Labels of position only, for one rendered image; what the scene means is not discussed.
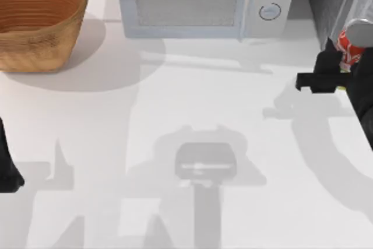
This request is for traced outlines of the pale microwave door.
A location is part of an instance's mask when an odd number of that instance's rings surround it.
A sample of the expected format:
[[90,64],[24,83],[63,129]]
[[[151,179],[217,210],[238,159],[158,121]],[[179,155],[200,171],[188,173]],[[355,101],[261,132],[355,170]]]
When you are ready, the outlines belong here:
[[129,38],[242,38],[247,0],[119,0]]

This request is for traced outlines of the red and white can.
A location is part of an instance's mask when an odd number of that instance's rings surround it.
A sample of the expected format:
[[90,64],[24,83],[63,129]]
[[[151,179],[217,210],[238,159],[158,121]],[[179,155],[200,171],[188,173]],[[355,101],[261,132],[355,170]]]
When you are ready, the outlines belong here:
[[338,74],[355,73],[361,80],[373,83],[373,20],[349,21],[335,47],[342,53]]

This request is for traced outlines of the round microwave knob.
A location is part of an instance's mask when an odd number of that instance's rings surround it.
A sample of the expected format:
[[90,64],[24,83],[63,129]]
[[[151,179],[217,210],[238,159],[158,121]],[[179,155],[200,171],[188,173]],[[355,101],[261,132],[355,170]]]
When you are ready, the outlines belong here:
[[281,6],[274,2],[263,5],[260,7],[258,15],[264,21],[275,20],[281,15]]

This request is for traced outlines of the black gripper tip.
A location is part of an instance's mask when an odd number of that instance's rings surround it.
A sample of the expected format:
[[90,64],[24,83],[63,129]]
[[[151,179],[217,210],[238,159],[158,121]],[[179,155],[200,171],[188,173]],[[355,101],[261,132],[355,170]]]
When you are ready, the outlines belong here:
[[16,193],[24,184],[25,180],[10,155],[3,120],[0,117],[0,194]]

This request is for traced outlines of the woven wooden basket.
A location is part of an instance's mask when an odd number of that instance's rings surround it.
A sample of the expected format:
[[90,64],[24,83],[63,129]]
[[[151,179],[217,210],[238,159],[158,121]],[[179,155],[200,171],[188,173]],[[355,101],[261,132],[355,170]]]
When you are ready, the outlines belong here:
[[52,72],[77,42],[88,0],[0,0],[0,71]]

